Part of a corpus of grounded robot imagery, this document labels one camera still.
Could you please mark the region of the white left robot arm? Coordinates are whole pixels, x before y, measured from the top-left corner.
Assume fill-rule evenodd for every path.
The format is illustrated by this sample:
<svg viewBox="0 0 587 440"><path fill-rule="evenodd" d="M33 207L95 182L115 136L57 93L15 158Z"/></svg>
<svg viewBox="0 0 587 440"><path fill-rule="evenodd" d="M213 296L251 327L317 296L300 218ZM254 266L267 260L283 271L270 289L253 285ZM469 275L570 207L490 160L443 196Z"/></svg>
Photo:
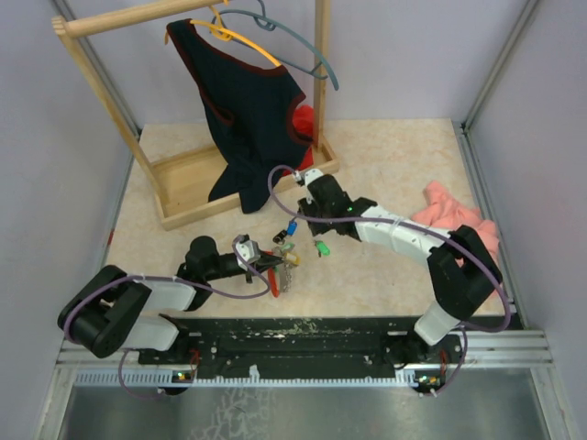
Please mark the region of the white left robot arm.
<svg viewBox="0 0 587 440"><path fill-rule="evenodd" d="M263 251L248 236L238 236L231 253L221 254L210 236L195 238L174 277L129 275L116 265L102 267L61 310L57 326L65 338L107 358L120 348L151 349L173 364L189 357L191 342L167 311L193 312L216 294L230 299L256 299L271 292L263 274L283 257ZM214 288L213 281L257 276L265 290L235 294Z"/></svg>

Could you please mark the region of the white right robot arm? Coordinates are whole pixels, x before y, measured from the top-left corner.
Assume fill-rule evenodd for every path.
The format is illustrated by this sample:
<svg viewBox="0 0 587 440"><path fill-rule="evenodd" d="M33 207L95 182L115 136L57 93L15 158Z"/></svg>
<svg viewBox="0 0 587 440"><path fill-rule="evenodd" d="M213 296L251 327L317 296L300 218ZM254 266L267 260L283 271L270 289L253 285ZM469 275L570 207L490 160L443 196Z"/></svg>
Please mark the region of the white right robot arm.
<svg viewBox="0 0 587 440"><path fill-rule="evenodd" d="M298 214L313 236L334 230L359 242L380 245L427 268L434 300L414 326L411 355L431 362L453 328L468 321L501 286L503 276L478 233L462 225L455 230L420 225L393 214L373 200L351 200L336 178L311 169L294 174L305 187Z"/></svg>

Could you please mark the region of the red-handled metal key organizer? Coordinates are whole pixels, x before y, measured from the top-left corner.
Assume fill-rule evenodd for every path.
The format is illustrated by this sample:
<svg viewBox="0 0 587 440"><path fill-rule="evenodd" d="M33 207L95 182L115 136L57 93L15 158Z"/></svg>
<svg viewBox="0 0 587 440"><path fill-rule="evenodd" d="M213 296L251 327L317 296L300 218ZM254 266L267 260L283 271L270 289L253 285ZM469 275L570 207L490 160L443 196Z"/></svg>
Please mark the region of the red-handled metal key organizer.
<svg viewBox="0 0 587 440"><path fill-rule="evenodd" d="M293 283L293 269L296 266L288 264L282 257L282 264L269 270L271 295L278 298L282 293L288 292Z"/></svg>

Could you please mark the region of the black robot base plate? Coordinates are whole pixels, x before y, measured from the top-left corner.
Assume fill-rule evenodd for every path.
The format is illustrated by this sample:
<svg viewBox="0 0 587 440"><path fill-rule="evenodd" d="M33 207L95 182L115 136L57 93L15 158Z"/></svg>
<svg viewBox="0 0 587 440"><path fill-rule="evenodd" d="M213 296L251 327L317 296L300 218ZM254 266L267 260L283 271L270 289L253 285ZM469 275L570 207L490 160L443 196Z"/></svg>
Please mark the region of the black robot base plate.
<svg viewBox="0 0 587 440"><path fill-rule="evenodd" d="M193 318L164 352L143 348L143 366L186 365L201 379L392 379L410 365L444 369L462 357L458 335L429 346L410 317Z"/></svg>

